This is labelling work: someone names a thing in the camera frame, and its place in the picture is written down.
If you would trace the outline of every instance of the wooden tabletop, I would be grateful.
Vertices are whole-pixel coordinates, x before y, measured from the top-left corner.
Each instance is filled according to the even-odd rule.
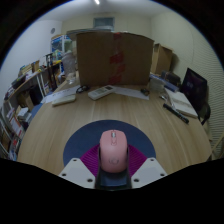
[[[56,92],[78,84],[78,78],[72,85],[65,81]],[[123,87],[139,90],[145,86]],[[96,101],[83,92],[76,94],[72,103],[57,107],[44,104],[23,138],[17,161],[59,175],[64,168],[64,148],[71,135],[90,122],[112,119],[143,131],[151,140],[156,159],[167,174],[205,162],[212,150],[199,120],[188,117],[189,124],[185,124],[164,109],[163,103],[157,92],[151,92],[149,100],[112,93]]]

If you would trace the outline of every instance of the cardboard box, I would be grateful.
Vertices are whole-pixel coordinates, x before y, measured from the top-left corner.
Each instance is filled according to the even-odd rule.
[[[32,72],[33,73],[36,72],[36,71],[38,71],[38,69],[40,68],[39,63],[40,63],[40,61],[38,60],[38,61],[35,61],[35,62],[33,62],[31,64],[31,66],[32,66]]]
[[[162,71],[170,71],[173,49],[161,44],[154,45],[151,72],[161,75]]]
[[[76,35],[80,85],[146,85],[154,41],[140,35],[86,32]]]
[[[24,107],[28,107],[29,111],[32,111],[33,109],[33,102],[30,98],[29,92],[28,91],[24,91],[21,92],[18,96],[17,96],[17,100],[18,100],[18,104],[24,108]]]

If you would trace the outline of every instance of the computer monitor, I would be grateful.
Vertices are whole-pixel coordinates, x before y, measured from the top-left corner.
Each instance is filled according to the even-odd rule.
[[[206,99],[207,80],[190,68],[187,68],[180,92],[185,94],[196,112],[199,112]]]

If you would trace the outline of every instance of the book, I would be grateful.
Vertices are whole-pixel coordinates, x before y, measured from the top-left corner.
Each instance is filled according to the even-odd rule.
[[[194,117],[194,118],[198,117],[196,111],[194,110],[191,103],[189,102],[189,100],[183,93],[181,92],[174,93],[167,88],[165,88],[165,90],[169,96],[170,102],[172,106],[174,107],[174,109],[190,117]]]
[[[171,90],[172,92],[175,92],[176,93],[177,91],[179,91],[179,88],[177,86],[175,86],[172,83],[166,81],[165,79],[162,79],[159,76],[156,76],[156,75],[150,73],[149,78],[159,79],[159,80],[163,81],[165,83],[164,87],[167,88],[167,89],[169,89],[169,90]]]

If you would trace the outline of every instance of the white paper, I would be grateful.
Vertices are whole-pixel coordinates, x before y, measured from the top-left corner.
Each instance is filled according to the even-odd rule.
[[[40,103],[45,103],[47,97],[44,97]]]
[[[149,96],[143,95],[140,90],[133,90],[127,88],[116,87],[115,93],[125,95],[125,96],[132,96],[144,100],[149,100]]]
[[[57,100],[57,99],[60,99],[62,97],[69,96],[69,95],[72,95],[72,94],[76,94],[76,90],[79,87],[80,87],[80,85],[72,87],[70,89],[62,90],[62,91],[57,92],[57,93],[53,93],[53,94],[46,97],[45,103],[50,103],[50,102],[52,102],[54,100]]]
[[[22,108],[19,113],[18,117],[24,117],[24,115],[28,112],[28,107]]]

